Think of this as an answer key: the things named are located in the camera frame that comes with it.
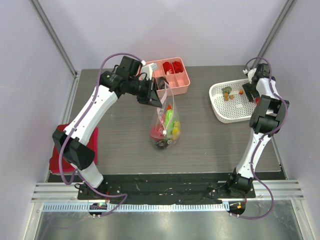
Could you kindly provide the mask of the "green toy vegetable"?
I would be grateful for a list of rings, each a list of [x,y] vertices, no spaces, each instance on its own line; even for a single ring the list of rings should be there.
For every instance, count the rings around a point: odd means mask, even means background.
[[[169,109],[165,113],[165,119],[164,119],[164,130],[165,135],[169,136],[172,133],[173,125],[174,125],[174,113],[172,109]]]

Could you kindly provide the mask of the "clear zip top bag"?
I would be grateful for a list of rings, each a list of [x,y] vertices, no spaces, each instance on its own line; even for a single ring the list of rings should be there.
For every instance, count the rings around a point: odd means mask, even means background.
[[[166,150],[173,146],[181,135],[181,123],[175,96],[168,83],[164,85],[164,94],[160,98],[162,107],[157,108],[151,126],[149,137],[158,150]]]

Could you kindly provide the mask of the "red toy apple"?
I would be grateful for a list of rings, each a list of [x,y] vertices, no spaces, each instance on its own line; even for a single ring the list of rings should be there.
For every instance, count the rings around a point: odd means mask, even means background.
[[[152,126],[150,129],[150,137],[156,141],[162,140],[164,128],[161,125]]]

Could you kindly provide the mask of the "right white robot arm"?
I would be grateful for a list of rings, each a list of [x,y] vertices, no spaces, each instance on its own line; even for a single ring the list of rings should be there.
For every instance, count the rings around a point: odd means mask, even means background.
[[[251,136],[244,155],[226,182],[226,193],[233,198],[251,191],[256,166],[267,143],[277,134],[288,116],[290,102],[280,96],[276,79],[268,63],[245,70],[249,83],[244,85],[247,97],[258,99],[249,120]]]

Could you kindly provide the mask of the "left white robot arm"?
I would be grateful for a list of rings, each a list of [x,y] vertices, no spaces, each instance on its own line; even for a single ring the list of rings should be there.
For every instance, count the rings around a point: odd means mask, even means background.
[[[59,153],[58,167],[62,181],[67,181],[62,161],[70,163],[83,180],[90,186],[89,194],[100,200],[107,192],[104,177],[94,162],[95,152],[87,144],[98,123],[107,110],[125,94],[136,97],[143,105],[162,107],[152,75],[158,69],[155,62],[146,63],[140,58],[121,53],[120,64],[113,70],[99,69],[96,85],[89,100],[64,130],[52,134],[54,145]]]

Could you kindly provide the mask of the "dark toy mangosteen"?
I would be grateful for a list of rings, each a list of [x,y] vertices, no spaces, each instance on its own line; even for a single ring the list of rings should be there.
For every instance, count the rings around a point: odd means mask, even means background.
[[[154,145],[159,149],[159,150],[165,150],[168,148],[169,144],[166,140],[156,140],[154,142]]]

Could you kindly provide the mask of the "yellow toy banana bunch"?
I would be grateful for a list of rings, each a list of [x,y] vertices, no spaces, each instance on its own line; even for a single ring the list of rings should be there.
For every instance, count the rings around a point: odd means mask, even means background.
[[[172,131],[171,131],[171,140],[172,141],[175,141],[179,138],[181,134],[181,125],[180,125],[180,122],[179,121],[175,121],[173,123],[173,128],[172,128]]]

